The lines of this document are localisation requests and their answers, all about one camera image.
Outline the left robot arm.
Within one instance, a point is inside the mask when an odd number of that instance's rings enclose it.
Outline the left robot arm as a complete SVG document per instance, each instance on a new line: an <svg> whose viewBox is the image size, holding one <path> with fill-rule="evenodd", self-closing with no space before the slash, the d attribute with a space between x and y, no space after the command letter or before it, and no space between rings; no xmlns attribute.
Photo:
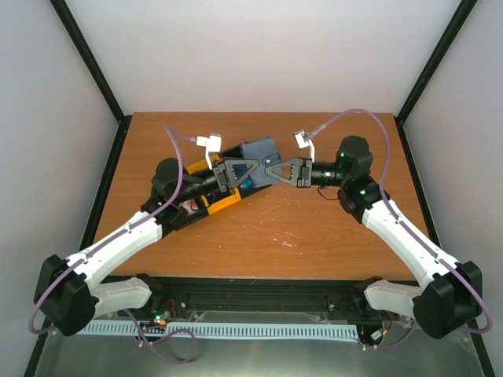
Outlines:
<svg viewBox="0 0 503 377"><path fill-rule="evenodd" d="M103 239L66 258L42 264L34 303L64 336L75 335L105 314L139 309L155 316L162 291L146 274L112 283L105 278L139 251L170 233L261 190L253 159L221 157L185 168L167 158L156 167L150 197L134 215Z"/></svg>

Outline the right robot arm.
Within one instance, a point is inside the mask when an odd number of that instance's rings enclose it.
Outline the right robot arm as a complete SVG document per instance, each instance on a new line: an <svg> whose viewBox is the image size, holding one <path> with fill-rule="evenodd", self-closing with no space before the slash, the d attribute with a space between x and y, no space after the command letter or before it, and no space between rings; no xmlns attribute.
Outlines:
<svg viewBox="0 0 503 377"><path fill-rule="evenodd" d="M336 187L341 207L378 235L417 281L415 287L371 281L363 289L368 307L410 317L430 337L442 339L482 313L482 272L474 262L461 263L437 247L408 220L371 177L372 162L366 139L349 136L332 163L294 158L269 163L265 172L296 188Z"/></svg>

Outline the blue leather card holder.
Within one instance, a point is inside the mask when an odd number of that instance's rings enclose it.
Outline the blue leather card holder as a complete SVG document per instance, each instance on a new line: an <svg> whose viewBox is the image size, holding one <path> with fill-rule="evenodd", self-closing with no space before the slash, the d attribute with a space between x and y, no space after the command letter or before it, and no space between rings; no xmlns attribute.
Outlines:
<svg viewBox="0 0 503 377"><path fill-rule="evenodd" d="M240 145L244 159L254 159L259 166L240 185L242 189L259 189L272 185L276 180L265 173L265 169L281 161L276 142L271 136L260 137Z"/></svg>

